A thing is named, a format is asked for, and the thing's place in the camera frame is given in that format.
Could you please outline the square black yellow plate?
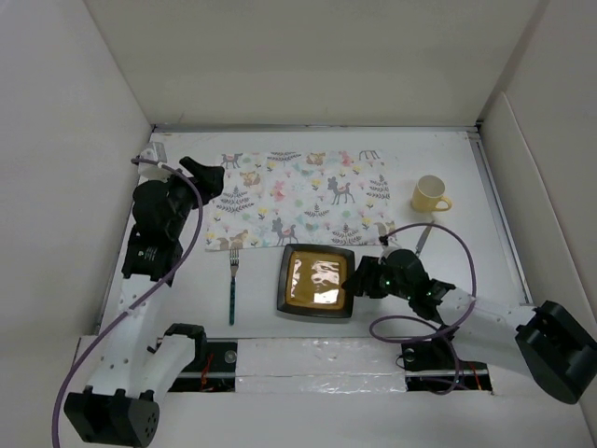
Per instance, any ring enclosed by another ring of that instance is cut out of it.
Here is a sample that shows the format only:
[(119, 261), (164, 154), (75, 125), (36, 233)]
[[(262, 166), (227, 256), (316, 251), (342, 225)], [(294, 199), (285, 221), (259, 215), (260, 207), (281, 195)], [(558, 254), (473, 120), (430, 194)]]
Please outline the square black yellow plate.
[(287, 315), (349, 319), (354, 295), (342, 284), (355, 271), (354, 252), (331, 245), (289, 244), (283, 253), (276, 305)]

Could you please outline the yellow ceramic mug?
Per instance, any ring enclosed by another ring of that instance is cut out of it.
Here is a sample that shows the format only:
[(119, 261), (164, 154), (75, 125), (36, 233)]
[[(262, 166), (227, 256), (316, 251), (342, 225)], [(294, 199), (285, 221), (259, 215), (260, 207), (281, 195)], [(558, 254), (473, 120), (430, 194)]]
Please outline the yellow ceramic mug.
[(446, 212), (452, 209), (452, 202), (445, 196), (445, 183), (435, 175), (424, 175), (414, 187), (410, 199), (411, 207), (421, 213)]

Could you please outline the animal print cloth placemat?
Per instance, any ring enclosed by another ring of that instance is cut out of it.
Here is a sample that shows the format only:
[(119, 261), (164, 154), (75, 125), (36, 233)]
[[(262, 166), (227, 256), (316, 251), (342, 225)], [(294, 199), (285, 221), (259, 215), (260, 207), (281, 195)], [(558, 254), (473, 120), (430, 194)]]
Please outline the animal print cloth placemat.
[(224, 154), (205, 248), (375, 245), (396, 228), (381, 152)]

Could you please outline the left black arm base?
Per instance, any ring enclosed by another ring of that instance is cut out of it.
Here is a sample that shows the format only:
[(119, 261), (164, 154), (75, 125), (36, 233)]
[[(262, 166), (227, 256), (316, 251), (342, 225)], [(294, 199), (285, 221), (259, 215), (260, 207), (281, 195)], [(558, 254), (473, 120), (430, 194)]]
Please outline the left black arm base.
[(228, 393), (235, 391), (238, 342), (209, 340), (202, 361), (194, 361), (175, 379), (174, 393)]

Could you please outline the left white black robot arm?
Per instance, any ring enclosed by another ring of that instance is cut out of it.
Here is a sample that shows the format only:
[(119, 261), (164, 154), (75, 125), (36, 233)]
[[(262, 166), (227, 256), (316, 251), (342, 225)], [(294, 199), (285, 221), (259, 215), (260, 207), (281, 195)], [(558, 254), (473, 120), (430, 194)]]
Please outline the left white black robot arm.
[(133, 224), (126, 245), (116, 318), (74, 362), (52, 414), (52, 444), (59, 446), (65, 415), (81, 440), (120, 447), (147, 447), (155, 438), (160, 403), (184, 368), (207, 361), (203, 327), (173, 324), (158, 333), (158, 316), (176, 271), (191, 253), (180, 235), (191, 211), (222, 194), (225, 170), (190, 157), (175, 170), (162, 161), (133, 159), (145, 176), (132, 194)]

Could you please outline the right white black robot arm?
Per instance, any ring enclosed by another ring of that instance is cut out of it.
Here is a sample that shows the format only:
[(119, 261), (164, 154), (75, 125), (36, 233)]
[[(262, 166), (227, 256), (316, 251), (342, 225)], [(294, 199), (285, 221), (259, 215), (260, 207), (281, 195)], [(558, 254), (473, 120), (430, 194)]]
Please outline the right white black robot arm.
[(596, 342), (559, 303), (507, 305), (434, 279), (408, 249), (363, 257), (342, 285), (356, 297), (396, 296), (439, 325), (431, 356), (441, 367), (477, 361), (532, 378), (552, 398), (575, 404), (596, 376)]

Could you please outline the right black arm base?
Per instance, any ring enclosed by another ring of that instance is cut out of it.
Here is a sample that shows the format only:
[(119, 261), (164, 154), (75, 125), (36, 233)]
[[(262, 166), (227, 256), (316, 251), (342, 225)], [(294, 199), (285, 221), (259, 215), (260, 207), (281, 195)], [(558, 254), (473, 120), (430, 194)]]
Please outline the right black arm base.
[(405, 373), (409, 392), (425, 391), (435, 395), (493, 392), (488, 366), (463, 360), (455, 364), (451, 350), (443, 342), (403, 344), (395, 364)]

